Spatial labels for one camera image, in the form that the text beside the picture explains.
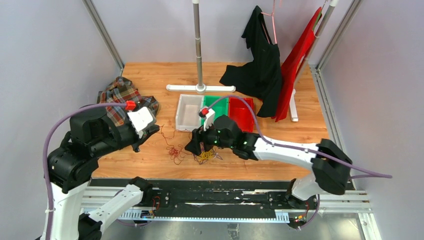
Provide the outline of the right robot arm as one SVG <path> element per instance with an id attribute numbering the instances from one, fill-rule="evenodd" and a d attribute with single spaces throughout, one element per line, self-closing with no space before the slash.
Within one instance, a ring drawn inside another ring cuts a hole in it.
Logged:
<path id="1" fill-rule="evenodd" d="M 213 147 L 231 149 L 244 160 L 277 161 L 309 170 L 307 176 L 290 182 L 285 200 L 294 209 L 317 194 L 343 195 L 348 185 L 352 161 L 329 139 L 320 143 L 276 140 L 242 131 L 235 121 L 222 115 L 209 126 L 194 129 L 184 149 L 199 156 Z"/>

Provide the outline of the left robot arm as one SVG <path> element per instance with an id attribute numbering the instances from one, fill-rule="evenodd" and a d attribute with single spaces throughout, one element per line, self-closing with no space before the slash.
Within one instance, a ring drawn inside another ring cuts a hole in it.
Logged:
<path id="1" fill-rule="evenodd" d="M 99 240 L 131 207 L 155 205 L 152 184 L 135 177 L 97 209 L 82 212 L 83 196 L 99 159 L 126 147 L 138 152 L 160 129 L 149 108 L 137 108 L 131 103 L 124 108 L 126 119 L 120 126 L 108 117 L 105 103 L 88 105 L 67 115 L 70 130 L 51 152 L 48 147 L 53 133 L 48 133 L 43 149 L 47 210 L 41 239 Z"/>

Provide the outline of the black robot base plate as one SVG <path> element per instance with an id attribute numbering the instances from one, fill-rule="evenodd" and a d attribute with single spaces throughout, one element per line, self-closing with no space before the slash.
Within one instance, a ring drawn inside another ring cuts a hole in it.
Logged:
<path id="1" fill-rule="evenodd" d="M 315 196 L 290 204 L 287 181 L 151 179 L 152 197 L 126 210 L 122 220 L 277 222 L 289 213 L 313 216 Z"/>

